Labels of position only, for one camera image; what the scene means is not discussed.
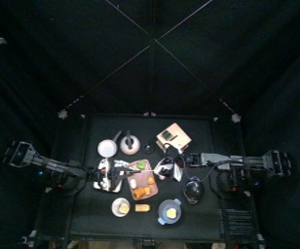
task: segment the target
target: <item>food item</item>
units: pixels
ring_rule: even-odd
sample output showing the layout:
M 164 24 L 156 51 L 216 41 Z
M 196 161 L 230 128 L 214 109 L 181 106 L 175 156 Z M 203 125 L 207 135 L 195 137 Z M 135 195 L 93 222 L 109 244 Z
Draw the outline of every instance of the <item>food item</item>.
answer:
M 119 212 L 125 214 L 128 212 L 128 205 L 125 203 L 121 203 L 119 206 Z
M 143 160 L 140 160 L 140 161 L 136 163 L 136 167 L 137 167 L 139 169 L 144 169 L 144 161 L 143 161 Z
M 173 208 L 169 208 L 169 209 L 165 211 L 165 216 L 167 216 L 169 219 L 175 219 L 175 209 L 173 209 Z
M 149 189 L 149 187 L 143 188 L 143 190 L 144 190 L 144 194 L 145 194 L 147 196 L 149 196 L 149 194 L 151 194 L 151 189 Z
M 143 188 L 137 188 L 137 189 L 135 189 L 135 190 L 132 191 L 132 193 L 133 193 L 133 197 L 135 197 L 136 199 L 139 199 L 139 198 L 141 198 L 143 195 L 144 195 L 144 189 L 143 189 Z
M 147 204 L 135 204 L 133 211 L 135 212 L 147 212 L 149 210 L 149 205 Z
M 148 176 L 148 178 L 147 178 L 147 184 L 155 184 L 155 179 L 153 179 L 153 177 L 152 176 Z
M 129 184 L 129 187 L 131 187 L 132 189 L 136 188 L 136 182 L 135 182 L 133 179 L 129 179 L 128 184 Z

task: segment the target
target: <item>black curtain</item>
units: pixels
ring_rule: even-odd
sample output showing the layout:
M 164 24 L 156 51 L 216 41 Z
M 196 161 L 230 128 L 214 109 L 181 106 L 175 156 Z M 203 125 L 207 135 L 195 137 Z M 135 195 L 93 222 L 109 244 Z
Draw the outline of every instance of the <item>black curtain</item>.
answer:
M 21 237 L 33 229 L 41 186 L 37 170 L 2 164 L 2 155 L 9 142 L 18 139 L 48 156 L 57 120 L 6 47 L 0 46 L 0 246 L 5 248 L 20 248 Z
M 0 0 L 0 35 L 56 111 L 242 114 L 300 54 L 300 1 Z
M 300 248 L 300 56 L 258 98 L 243 124 L 248 155 L 278 149 L 295 160 L 291 177 L 266 181 L 258 213 L 263 235 L 274 248 Z

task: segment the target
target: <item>bread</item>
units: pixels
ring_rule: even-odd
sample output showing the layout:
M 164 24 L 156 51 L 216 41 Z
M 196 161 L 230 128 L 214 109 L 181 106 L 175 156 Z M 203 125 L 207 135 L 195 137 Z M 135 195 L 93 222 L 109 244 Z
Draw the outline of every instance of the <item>bread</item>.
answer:
M 151 185 L 151 184 L 155 184 L 155 179 L 152 176 L 148 176 L 147 178 L 147 184 Z
M 135 212 L 147 212 L 149 210 L 149 205 L 147 204 L 135 204 L 133 211 Z
M 132 193 L 133 193 L 133 198 L 135 198 L 135 199 L 139 199 L 139 198 L 141 198 L 143 195 L 144 195 L 144 190 L 143 190 L 143 188 L 137 188 L 137 189 L 135 189 L 135 190 L 132 191 Z
M 151 194 L 151 189 L 149 189 L 149 187 L 143 188 L 143 190 L 144 190 L 144 194 L 145 194 L 147 196 L 149 196 L 149 194 Z

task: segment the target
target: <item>small bowl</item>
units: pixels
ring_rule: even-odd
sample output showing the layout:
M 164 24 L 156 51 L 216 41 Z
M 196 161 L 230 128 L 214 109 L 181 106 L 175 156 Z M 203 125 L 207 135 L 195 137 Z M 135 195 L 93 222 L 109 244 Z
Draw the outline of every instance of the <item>small bowl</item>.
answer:
M 128 210 L 129 210 L 129 204 L 128 204 L 128 201 L 127 201 L 124 198 L 117 198 L 117 199 L 115 199 L 115 201 L 112 202 L 112 213 L 113 213 L 113 215 L 117 216 L 117 217 L 123 217 L 123 216 L 128 213 L 128 211 L 127 211 L 125 213 L 121 213 L 121 212 L 119 211 L 119 207 L 120 207 L 120 205 L 121 205 L 123 203 L 128 206 Z
M 157 208 L 157 222 L 163 225 L 163 224 L 172 224 L 177 221 L 179 217 L 180 217 L 180 201 L 175 198 L 175 199 L 167 199 L 164 200 Z M 171 219 L 167 217 L 167 210 L 169 208 L 175 209 L 175 218 Z

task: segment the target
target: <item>tray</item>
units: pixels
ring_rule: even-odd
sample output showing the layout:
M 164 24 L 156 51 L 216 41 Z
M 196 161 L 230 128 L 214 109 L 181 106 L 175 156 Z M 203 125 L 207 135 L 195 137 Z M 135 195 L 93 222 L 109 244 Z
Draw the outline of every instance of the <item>tray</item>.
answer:
M 128 184 L 128 188 L 129 188 L 129 193 L 132 196 L 133 200 L 141 200 L 144 198 L 149 198 L 151 196 L 153 196 L 157 193 L 157 187 L 156 187 L 156 183 L 155 183 L 155 177 L 153 177 L 153 173 L 148 163 L 148 160 L 136 160 L 133 162 L 131 162 L 128 164 L 128 168 L 139 170 L 139 168 L 136 167 L 136 164 L 143 161 L 144 162 L 144 169 L 140 170 L 140 173 L 135 173 L 131 176 L 127 177 L 127 184 Z M 147 178 L 148 177 L 153 178 L 153 184 L 147 184 Z M 129 180 L 133 179 L 135 183 L 136 183 L 136 189 L 137 188 L 145 188 L 149 187 L 149 195 L 143 195 L 140 198 L 135 198 L 133 194 L 132 194 L 132 188 L 129 186 Z

